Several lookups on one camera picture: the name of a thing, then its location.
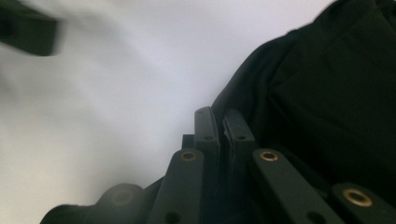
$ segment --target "white background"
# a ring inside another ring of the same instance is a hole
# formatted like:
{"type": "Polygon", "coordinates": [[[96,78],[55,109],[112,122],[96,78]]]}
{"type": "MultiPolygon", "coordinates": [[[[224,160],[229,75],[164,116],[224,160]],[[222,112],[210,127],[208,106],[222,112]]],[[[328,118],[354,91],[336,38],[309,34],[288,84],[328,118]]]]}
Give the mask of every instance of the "white background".
{"type": "Polygon", "coordinates": [[[331,1],[25,2],[64,23],[52,57],[0,45],[1,224],[160,178],[249,53],[331,1]]]}

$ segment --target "dark garment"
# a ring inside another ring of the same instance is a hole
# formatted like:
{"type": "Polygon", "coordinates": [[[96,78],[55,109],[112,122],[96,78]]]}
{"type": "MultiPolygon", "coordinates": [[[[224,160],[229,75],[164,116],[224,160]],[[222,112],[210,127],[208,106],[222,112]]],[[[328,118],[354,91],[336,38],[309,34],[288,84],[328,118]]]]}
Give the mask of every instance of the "dark garment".
{"type": "Polygon", "coordinates": [[[259,47],[213,104],[218,123],[237,109],[315,187],[353,182],[396,206],[395,5],[337,1],[259,47]]]}

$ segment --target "brass grommet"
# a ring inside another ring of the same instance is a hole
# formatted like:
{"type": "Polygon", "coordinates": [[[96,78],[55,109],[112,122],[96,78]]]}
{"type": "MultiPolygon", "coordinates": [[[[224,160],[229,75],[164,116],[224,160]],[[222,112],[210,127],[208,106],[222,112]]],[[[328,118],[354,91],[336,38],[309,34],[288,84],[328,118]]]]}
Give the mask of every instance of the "brass grommet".
{"type": "Polygon", "coordinates": [[[344,189],[343,195],[348,201],[360,207],[370,207],[373,205],[373,200],[359,189],[344,189]]]}
{"type": "Polygon", "coordinates": [[[111,202],[116,206],[124,206],[129,204],[134,198],[134,193],[128,189],[122,189],[114,193],[111,202]]]}
{"type": "Polygon", "coordinates": [[[197,155],[191,151],[183,152],[180,157],[183,161],[195,161],[197,159],[197,155]]]}
{"type": "Polygon", "coordinates": [[[279,157],[270,151],[264,151],[262,154],[260,154],[260,157],[265,160],[265,161],[277,161],[279,157]]]}

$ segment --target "round hole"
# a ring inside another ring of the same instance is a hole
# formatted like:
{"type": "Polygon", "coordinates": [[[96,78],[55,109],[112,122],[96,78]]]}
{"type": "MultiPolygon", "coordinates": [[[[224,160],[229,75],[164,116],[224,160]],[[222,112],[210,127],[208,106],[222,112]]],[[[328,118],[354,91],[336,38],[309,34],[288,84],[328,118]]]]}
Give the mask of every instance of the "round hole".
{"type": "Polygon", "coordinates": [[[348,201],[361,207],[370,207],[373,200],[359,189],[344,189],[343,195],[348,201]]]}
{"type": "Polygon", "coordinates": [[[181,154],[181,159],[183,161],[195,161],[197,159],[197,155],[194,152],[188,151],[181,154]]]}
{"type": "Polygon", "coordinates": [[[306,217],[308,218],[311,223],[314,224],[325,224],[326,219],[324,218],[323,215],[317,213],[317,212],[309,212],[306,214],[306,217]]]}
{"type": "Polygon", "coordinates": [[[134,194],[130,190],[120,190],[114,194],[111,201],[116,206],[129,204],[134,198],[134,194]]]}
{"type": "Polygon", "coordinates": [[[181,220],[181,215],[177,212],[169,212],[165,215],[166,224],[177,224],[181,220]]]}
{"type": "Polygon", "coordinates": [[[270,151],[265,151],[260,156],[265,161],[277,161],[278,159],[278,156],[270,151]]]}

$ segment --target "black fabric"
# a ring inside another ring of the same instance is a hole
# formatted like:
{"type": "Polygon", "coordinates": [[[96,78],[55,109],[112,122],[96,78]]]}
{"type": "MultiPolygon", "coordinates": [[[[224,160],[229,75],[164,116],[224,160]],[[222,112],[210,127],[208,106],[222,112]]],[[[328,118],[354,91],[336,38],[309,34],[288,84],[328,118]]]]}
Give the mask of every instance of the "black fabric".
{"type": "Polygon", "coordinates": [[[396,206],[395,18],[391,0],[334,2],[247,58],[212,105],[218,123],[237,109],[314,186],[354,182],[396,206]]]}

